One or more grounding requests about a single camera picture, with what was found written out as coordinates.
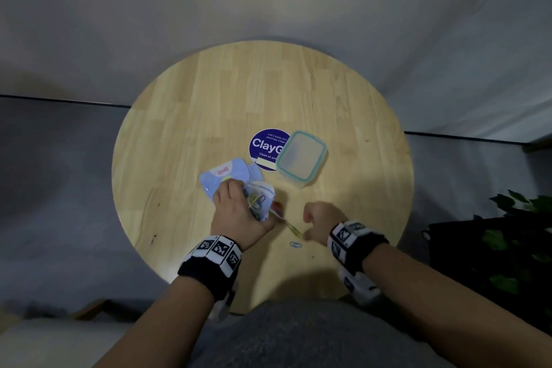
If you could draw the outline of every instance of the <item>teal container lid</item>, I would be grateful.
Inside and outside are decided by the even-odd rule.
[[[276,169],[299,183],[308,183],[316,176],[326,152],[326,143],[320,138],[295,131],[278,155]]]

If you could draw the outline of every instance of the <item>left hand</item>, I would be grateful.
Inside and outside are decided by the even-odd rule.
[[[211,235],[226,236],[245,252],[274,228],[275,218],[272,214],[265,221],[253,218],[244,197],[243,185],[242,181],[227,179],[212,196],[216,210],[211,222]]]

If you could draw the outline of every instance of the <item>hand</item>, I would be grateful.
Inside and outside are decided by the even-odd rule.
[[[211,235],[226,236],[245,252],[274,228],[275,218],[272,214],[265,221],[253,218],[244,197],[243,185],[242,181],[227,179],[213,194],[216,210],[211,222]]]
[[[303,239],[314,240],[326,246],[332,228],[348,220],[343,211],[334,204],[321,201],[307,202],[303,210],[303,221],[312,223],[313,226],[303,233]]]

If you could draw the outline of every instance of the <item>black wristband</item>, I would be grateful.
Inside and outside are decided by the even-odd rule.
[[[376,246],[387,243],[388,239],[358,221],[339,223],[329,233],[328,247],[334,257],[351,273],[364,273],[362,261]]]
[[[215,300],[223,300],[238,274],[242,252],[235,241],[220,235],[209,236],[184,258],[178,270],[205,285]]]

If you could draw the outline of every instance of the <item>wood grain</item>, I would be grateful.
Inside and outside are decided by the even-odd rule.
[[[210,48],[171,66],[139,96],[113,154],[115,206],[140,256],[167,282],[209,234],[214,205],[199,175],[235,157],[265,128],[301,129],[324,140],[327,161],[311,186],[263,171],[304,231],[307,201],[331,201],[396,244],[409,217],[409,146],[382,96],[338,60],[299,45],[249,41]],[[247,251],[232,310],[269,298],[346,293],[329,250],[277,227]]]

